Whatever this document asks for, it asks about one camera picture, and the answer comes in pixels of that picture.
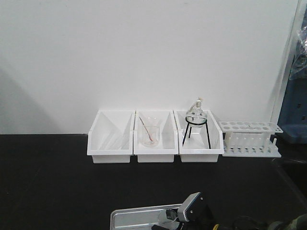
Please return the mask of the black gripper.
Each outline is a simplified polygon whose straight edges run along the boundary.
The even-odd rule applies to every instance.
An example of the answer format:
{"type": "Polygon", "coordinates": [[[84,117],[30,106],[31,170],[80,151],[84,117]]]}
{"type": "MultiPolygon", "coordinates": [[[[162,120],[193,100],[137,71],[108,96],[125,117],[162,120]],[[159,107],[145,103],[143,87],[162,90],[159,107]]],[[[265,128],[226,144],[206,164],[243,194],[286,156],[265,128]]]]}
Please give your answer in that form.
{"type": "MultiPolygon", "coordinates": [[[[177,216],[177,222],[179,222],[179,226],[175,228],[175,230],[215,230],[216,229],[216,221],[208,205],[206,205],[204,211],[201,213],[201,215],[198,218],[196,218],[195,221],[180,222],[177,216]]],[[[164,228],[162,226],[159,226],[158,224],[152,225],[151,229],[152,230],[174,230],[174,229],[164,228]]]]}

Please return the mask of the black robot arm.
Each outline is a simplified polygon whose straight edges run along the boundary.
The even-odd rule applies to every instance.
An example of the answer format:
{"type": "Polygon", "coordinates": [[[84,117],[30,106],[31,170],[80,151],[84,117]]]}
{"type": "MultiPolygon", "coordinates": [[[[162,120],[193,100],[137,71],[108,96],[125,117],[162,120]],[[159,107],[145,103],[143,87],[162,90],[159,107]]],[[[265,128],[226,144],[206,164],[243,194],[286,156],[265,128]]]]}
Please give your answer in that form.
{"type": "Polygon", "coordinates": [[[195,221],[180,222],[176,230],[305,230],[307,215],[303,214],[290,221],[261,222],[250,216],[240,216],[230,226],[218,223],[206,208],[195,221]]]}

